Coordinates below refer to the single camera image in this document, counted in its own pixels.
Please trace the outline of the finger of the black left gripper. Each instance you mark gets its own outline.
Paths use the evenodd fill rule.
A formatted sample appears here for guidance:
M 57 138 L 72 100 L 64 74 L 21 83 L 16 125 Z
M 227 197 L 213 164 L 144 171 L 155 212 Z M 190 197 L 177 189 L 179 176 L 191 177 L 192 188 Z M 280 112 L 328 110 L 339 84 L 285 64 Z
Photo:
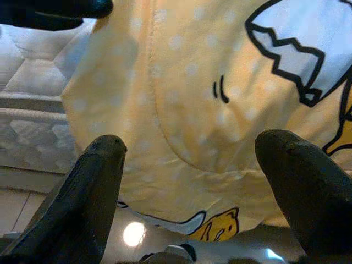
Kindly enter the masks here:
M 64 18 L 42 15 L 37 13 L 9 13 L 0 12 L 0 24 L 11 25 L 18 28 L 29 28 L 47 31 L 71 30 L 79 27 L 84 20 L 82 18 Z
M 29 9 L 68 18 L 103 18 L 113 10 L 112 0 L 0 0 L 0 7 Z

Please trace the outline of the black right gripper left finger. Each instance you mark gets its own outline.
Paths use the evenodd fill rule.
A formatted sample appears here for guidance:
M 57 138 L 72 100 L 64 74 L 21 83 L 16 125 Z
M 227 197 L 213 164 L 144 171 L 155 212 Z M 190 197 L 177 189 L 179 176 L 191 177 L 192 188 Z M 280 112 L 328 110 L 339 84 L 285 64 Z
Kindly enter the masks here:
M 117 207 L 127 147 L 97 137 L 44 199 L 0 264 L 100 264 Z

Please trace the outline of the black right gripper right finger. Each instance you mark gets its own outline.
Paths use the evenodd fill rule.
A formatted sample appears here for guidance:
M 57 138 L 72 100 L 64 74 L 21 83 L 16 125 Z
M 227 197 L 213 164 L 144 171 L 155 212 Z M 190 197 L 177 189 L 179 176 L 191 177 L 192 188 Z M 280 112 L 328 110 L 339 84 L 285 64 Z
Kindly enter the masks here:
M 300 264 L 352 264 L 352 178 L 319 147 L 288 130 L 267 130 L 255 155 L 306 253 Z

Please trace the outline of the yellow cartoon egg blanket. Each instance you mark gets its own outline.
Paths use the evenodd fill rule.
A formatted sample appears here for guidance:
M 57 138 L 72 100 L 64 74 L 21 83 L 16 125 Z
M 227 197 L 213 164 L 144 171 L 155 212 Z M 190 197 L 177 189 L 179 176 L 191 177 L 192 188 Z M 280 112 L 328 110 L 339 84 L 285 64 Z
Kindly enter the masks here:
M 290 130 L 352 176 L 352 0 L 114 0 L 62 99 L 79 147 L 123 139 L 119 206 L 148 223 L 286 226 L 255 139 Z

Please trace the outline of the white quilted mattress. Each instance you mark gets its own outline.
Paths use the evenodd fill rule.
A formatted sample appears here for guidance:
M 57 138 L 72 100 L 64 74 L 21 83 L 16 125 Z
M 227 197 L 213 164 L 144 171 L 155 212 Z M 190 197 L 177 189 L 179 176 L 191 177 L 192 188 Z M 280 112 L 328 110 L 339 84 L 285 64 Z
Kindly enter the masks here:
M 0 24 L 0 166 L 65 173 L 74 163 L 61 95 L 94 24 L 62 31 Z

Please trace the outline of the grey robot right leg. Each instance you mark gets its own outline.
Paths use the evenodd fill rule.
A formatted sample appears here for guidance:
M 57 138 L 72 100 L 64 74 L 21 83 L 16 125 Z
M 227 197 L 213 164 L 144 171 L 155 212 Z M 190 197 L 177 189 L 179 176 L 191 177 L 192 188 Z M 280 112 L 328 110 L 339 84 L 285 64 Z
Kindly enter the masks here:
M 144 255 L 139 264 L 195 264 L 195 249 L 189 244 L 168 245 L 163 251 Z

